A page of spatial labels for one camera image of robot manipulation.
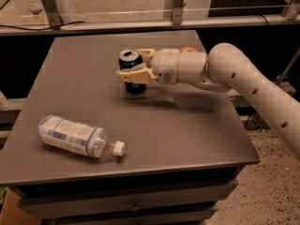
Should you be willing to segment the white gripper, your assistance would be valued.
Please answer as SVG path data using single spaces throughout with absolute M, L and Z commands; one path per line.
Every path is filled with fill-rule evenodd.
M 150 62 L 149 68 L 145 63 L 132 68 L 116 71 L 116 76 L 125 83 L 148 84 L 157 80 L 161 84 L 174 85 L 177 83 L 177 63 L 180 51 L 178 49 L 139 49 L 144 62 Z

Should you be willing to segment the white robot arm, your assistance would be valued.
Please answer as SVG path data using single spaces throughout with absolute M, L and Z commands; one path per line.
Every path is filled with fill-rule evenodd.
M 175 85 L 224 93 L 235 90 L 300 157 L 300 103 L 269 81 L 237 47 L 219 43 L 210 52 L 182 49 L 124 49 L 117 76 L 124 83 Z

